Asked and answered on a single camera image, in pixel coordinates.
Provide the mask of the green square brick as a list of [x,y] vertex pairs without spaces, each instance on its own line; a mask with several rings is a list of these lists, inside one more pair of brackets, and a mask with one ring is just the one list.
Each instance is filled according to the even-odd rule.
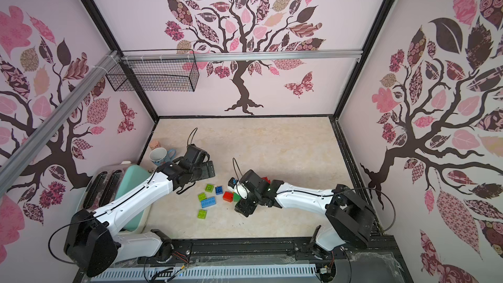
[[239,202],[241,200],[241,196],[237,193],[233,193],[233,202]]

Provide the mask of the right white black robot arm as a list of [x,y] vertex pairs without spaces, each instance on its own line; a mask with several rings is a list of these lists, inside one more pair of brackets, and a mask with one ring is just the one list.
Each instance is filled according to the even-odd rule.
[[325,216],[330,226],[319,225],[315,229],[310,244],[314,254],[330,252],[344,244],[365,249],[371,241],[375,211],[348,186],[309,189],[281,180],[268,181],[249,170],[241,179],[231,178],[228,188],[241,197],[234,210],[245,217],[258,206],[294,208]]

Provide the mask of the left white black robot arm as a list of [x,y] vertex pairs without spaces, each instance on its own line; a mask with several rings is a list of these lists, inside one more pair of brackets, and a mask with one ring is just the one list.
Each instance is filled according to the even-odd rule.
[[124,226],[154,202],[171,193],[187,191],[202,179],[215,176],[209,154],[195,144],[183,157],[159,166],[148,179],[118,198],[90,212],[75,213],[69,224],[64,253],[87,277],[98,276],[111,265],[136,258],[170,259],[172,241],[163,232],[120,234]]

